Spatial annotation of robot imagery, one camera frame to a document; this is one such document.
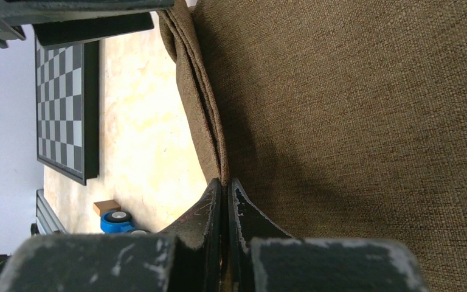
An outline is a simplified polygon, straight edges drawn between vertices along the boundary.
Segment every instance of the table surface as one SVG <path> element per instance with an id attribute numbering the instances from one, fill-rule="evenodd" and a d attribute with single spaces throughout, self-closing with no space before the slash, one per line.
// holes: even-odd
<path id="1" fill-rule="evenodd" d="M 100 52 L 100 175 L 87 186 L 44 168 L 44 196 L 68 232 L 101 232 L 96 201 L 115 199 L 160 231 L 207 186 L 152 13 L 153 30 L 105 39 Z"/>

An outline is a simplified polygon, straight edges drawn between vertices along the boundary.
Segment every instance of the brown cloth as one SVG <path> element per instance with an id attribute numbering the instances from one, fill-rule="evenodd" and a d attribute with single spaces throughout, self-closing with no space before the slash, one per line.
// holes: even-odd
<path id="1" fill-rule="evenodd" d="M 467 0 L 159 12 L 207 179 L 299 237 L 392 238 L 467 291 Z"/>

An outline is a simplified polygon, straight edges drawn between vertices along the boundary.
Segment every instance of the chessboard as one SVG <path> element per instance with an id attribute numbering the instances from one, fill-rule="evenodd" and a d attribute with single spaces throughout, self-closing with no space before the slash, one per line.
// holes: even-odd
<path id="1" fill-rule="evenodd" d="M 99 42 L 35 52 L 37 160 L 85 186 L 99 173 Z"/>

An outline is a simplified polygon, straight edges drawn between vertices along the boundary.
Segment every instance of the chessboard frame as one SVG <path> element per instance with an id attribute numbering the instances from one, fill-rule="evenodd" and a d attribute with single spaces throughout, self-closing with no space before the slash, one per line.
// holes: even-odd
<path id="1" fill-rule="evenodd" d="M 38 40 L 35 38 L 34 54 L 36 54 L 37 45 Z M 83 54 L 81 60 L 81 102 L 83 104 L 81 112 L 81 134 L 83 136 L 81 141 L 83 155 L 81 176 L 71 172 L 68 167 L 54 164 L 40 155 L 38 129 L 36 160 L 86 186 L 87 179 L 96 178 L 99 175 L 99 41 L 82 44 L 81 52 Z M 37 67 L 35 56 L 35 88 L 37 86 L 36 80 L 38 80 Z M 35 97 L 35 103 L 37 107 L 39 104 L 37 97 Z M 38 109 L 36 109 L 36 120 L 38 121 Z"/>

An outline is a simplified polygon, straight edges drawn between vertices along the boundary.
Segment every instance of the brown block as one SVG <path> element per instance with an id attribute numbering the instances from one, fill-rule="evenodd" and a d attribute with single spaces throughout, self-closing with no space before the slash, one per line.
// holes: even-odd
<path id="1" fill-rule="evenodd" d="M 94 211 L 97 215 L 102 216 L 109 211 L 120 211 L 120 205 L 115 200 L 101 201 L 94 203 Z"/>

